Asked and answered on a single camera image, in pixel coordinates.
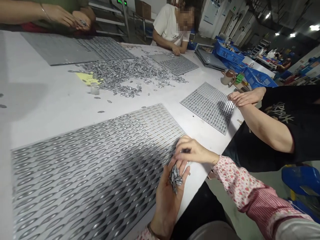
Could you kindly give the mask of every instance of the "table surface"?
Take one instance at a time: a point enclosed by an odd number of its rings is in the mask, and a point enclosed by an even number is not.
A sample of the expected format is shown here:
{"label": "table surface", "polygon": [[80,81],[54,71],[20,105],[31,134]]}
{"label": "table surface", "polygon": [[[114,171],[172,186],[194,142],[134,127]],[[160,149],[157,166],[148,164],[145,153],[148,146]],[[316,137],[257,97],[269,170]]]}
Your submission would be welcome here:
{"label": "table surface", "polygon": [[267,74],[269,77],[273,78],[275,73],[273,73],[272,71],[266,69],[264,66],[262,66],[261,64],[257,63],[256,61],[252,60],[251,58],[249,58],[248,56],[244,57],[244,60],[242,61],[243,63],[246,63],[248,65],[250,65],[251,63],[254,63],[253,65],[253,69],[256,69],[260,72],[263,72],[265,74]]}
{"label": "table surface", "polygon": [[[165,51],[157,46],[124,44],[137,56]],[[141,106],[163,103],[183,130],[204,147],[221,154],[243,121],[235,108],[227,134],[224,136],[200,119],[179,102],[204,82],[208,82],[225,94],[233,91],[221,84],[223,74],[205,68],[193,51],[186,58],[200,66],[182,75],[189,83],[175,84],[152,91],[152,85],[142,84],[140,97],[114,96],[111,91],[100,90],[100,100],[87,94],[89,88],[68,70],[78,70],[75,65],[49,66],[18,32],[0,31],[0,232],[2,239],[12,239],[12,182],[10,150],[47,139],[83,126],[99,123],[135,110]],[[204,182],[210,166],[191,163],[179,216]],[[133,239],[151,220],[153,207],[128,233],[125,239]]]}

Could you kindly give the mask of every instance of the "cardboard box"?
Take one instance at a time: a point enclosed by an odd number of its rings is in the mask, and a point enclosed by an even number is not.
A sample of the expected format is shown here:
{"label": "cardboard box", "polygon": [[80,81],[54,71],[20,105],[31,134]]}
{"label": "cardboard box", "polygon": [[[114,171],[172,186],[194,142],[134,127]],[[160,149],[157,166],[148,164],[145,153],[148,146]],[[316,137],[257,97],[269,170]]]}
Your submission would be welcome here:
{"label": "cardboard box", "polygon": [[145,19],[151,20],[151,6],[141,0],[134,1],[136,13]]}

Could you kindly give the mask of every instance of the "yellow sticky note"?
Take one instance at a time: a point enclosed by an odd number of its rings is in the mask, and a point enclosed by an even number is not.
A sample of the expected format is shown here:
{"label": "yellow sticky note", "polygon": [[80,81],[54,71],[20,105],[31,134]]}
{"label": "yellow sticky note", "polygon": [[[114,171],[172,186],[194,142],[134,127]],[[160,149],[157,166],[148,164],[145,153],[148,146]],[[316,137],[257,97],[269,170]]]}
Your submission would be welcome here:
{"label": "yellow sticky note", "polygon": [[97,79],[93,79],[92,74],[76,73],[76,75],[80,78],[80,80],[82,80],[88,86],[90,86],[91,83],[100,84]]}

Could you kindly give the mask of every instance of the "black t-shirt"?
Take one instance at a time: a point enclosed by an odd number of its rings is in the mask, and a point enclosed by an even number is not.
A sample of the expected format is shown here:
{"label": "black t-shirt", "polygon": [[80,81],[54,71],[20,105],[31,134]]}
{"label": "black t-shirt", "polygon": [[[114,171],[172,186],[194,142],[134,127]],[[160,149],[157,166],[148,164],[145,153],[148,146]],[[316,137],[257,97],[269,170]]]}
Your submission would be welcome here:
{"label": "black t-shirt", "polygon": [[320,160],[320,85],[267,88],[261,111],[285,124],[294,153],[274,150],[244,122],[234,135],[240,165],[251,172],[277,171],[286,164]]}

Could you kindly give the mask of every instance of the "pink floral sleeve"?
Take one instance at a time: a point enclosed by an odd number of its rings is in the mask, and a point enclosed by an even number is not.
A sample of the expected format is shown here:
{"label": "pink floral sleeve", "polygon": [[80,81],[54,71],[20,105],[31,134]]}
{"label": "pink floral sleeve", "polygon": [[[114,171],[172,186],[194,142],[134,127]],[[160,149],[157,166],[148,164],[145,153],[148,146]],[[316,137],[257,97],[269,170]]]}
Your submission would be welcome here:
{"label": "pink floral sleeve", "polygon": [[146,227],[140,234],[139,236],[136,238],[136,240],[159,240],[158,238],[156,238],[155,236],[153,236],[148,227]]}
{"label": "pink floral sleeve", "polygon": [[272,239],[277,226],[290,218],[313,221],[295,210],[289,202],[279,198],[276,191],[252,177],[244,168],[238,168],[228,157],[220,156],[213,167],[216,178],[223,184],[240,212],[254,220],[265,239]]}

